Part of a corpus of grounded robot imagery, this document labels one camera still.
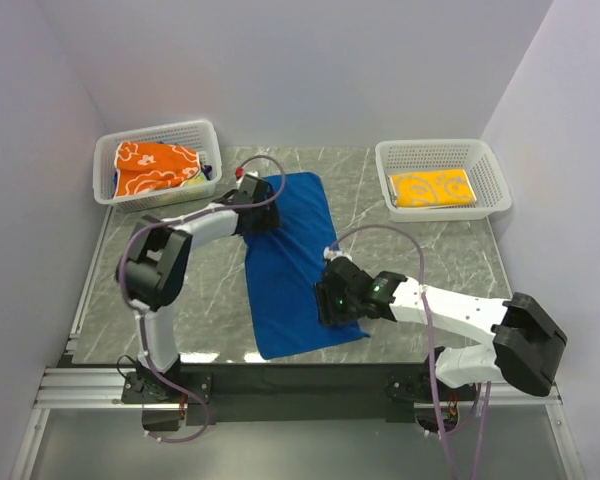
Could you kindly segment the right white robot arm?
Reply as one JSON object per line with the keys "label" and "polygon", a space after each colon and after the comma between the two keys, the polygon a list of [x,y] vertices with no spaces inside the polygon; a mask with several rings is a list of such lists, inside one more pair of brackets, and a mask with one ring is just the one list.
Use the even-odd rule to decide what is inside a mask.
{"label": "right white robot arm", "polygon": [[434,349],[434,365],[420,375],[421,390],[432,399],[486,382],[506,382],[524,394],[546,397],[568,343],[529,295],[481,298],[389,271],[370,276],[342,255],[327,260],[314,291],[319,321],[328,328],[366,317],[421,324],[472,340],[469,347]]}

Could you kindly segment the yellow duck towel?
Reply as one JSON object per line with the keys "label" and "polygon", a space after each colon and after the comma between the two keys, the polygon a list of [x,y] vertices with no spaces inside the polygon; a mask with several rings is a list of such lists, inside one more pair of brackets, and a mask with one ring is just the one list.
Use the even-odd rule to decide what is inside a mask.
{"label": "yellow duck towel", "polygon": [[446,208],[474,205],[477,196],[463,169],[405,172],[387,177],[398,208]]}

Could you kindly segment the blue towel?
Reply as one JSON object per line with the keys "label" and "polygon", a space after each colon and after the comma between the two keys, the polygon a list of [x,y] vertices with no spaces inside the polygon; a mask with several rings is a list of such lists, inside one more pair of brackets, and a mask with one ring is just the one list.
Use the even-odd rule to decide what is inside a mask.
{"label": "blue towel", "polygon": [[248,235],[245,274],[254,336],[265,360],[307,353],[366,338],[358,323],[327,328],[319,322],[314,284],[324,249],[336,240],[318,175],[286,176],[276,199],[281,225]]}

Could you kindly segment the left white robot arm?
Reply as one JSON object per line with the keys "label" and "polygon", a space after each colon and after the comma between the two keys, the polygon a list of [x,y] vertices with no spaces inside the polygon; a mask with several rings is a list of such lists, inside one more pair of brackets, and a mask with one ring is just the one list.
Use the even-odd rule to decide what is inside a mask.
{"label": "left white robot arm", "polygon": [[116,269],[123,300],[131,309],[139,334],[140,364],[151,370],[145,382],[157,401],[173,400],[181,377],[171,371],[179,361],[171,305],[180,295],[189,257],[218,239],[267,232],[280,226],[277,187],[252,173],[207,206],[178,217],[143,217],[136,225]]}

